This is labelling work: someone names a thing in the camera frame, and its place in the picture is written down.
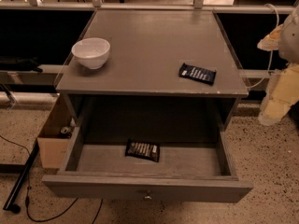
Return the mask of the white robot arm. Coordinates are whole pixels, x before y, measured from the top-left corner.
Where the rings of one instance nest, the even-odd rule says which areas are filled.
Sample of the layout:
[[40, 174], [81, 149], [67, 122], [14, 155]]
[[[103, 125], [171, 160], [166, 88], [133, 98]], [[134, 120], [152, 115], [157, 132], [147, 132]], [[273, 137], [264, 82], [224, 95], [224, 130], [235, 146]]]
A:
[[299, 102], [299, 7], [285, 21], [261, 39], [258, 49], [278, 51], [288, 65], [269, 79], [258, 121], [265, 126], [282, 120], [293, 105]]

